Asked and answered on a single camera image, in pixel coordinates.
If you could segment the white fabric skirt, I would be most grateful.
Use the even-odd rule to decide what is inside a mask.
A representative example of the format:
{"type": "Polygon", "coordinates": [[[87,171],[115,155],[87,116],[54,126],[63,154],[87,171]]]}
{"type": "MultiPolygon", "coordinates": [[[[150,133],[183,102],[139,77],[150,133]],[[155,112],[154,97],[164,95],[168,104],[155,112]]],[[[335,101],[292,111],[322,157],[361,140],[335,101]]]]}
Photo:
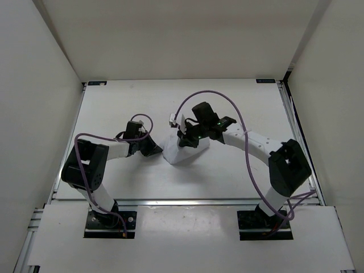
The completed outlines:
{"type": "Polygon", "coordinates": [[[210,140],[204,138],[199,141],[197,148],[193,147],[180,147],[180,139],[177,135],[171,134],[161,142],[163,158],[170,164],[175,165],[183,160],[187,160],[196,156],[210,147],[210,140]]]}

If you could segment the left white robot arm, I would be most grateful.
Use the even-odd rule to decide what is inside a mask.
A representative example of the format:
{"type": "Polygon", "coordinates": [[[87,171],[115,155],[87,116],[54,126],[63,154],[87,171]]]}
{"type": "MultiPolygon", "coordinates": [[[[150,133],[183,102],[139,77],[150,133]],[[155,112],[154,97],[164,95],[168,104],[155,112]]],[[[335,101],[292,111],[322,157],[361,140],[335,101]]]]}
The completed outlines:
{"type": "Polygon", "coordinates": [[[118,133],[110,144],[96,144],[75,138],[72,151],[61,172],[62,181],[79,191],[88,201],[93,217],[107,228],[125,221],[119,215],[117,202],[102,185],[106,163],[128,158],[136,152],[144,157],[162,153],[163,149],[151,138],[141,121],[129,121],[126,130],[118,133]]]}

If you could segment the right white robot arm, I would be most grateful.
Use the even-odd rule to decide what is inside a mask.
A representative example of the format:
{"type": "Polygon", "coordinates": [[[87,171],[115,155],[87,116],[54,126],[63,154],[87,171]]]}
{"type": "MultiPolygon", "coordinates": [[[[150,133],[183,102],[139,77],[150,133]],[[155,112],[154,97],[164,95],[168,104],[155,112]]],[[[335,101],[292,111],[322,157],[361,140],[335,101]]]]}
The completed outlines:
{"type": "Polygon", "coordinates": [[[207,102],[196,105],[192,111],[195,119],[177,120],[176,115],[170,116],[169,124],[178,129],[179,146],[197,148],[203,139],[209,138],[244,151],[247,158],[259,159],[268,167],[270,188],[265,195],[258,193],[262,200],[255,208],[257,224],[267,228],[277,217],[293,219],[292,210],[283,215],[279,209],[312,174],[299,143],[293,139],[279,142],[247,131],[233,118],[219,118],[207,102]]]}

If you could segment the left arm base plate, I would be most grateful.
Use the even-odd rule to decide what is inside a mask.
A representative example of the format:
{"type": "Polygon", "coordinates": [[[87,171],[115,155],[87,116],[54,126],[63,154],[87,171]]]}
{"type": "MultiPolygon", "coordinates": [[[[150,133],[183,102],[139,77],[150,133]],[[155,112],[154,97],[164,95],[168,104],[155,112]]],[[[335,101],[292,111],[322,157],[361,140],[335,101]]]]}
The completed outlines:
{"type": "Polygon", "coordinates": [[[119,211],[118,214],[125,222],[126,232],[119,217],[101,214],[89,209],[85,223],[84,238],[134,239],[137,211],[124,210],[119,211]]]}

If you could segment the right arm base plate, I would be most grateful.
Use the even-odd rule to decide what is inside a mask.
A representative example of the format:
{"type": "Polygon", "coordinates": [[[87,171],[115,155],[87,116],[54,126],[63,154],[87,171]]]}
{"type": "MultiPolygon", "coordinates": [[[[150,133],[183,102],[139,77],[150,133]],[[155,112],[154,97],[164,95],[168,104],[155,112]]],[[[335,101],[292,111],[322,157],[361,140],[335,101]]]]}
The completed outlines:
{"type": "Polygon", "coordinates": [[[240,241],[293,240],[289,221],[273,215],[266,216],[259,210],[237,211],[240,241]]]}

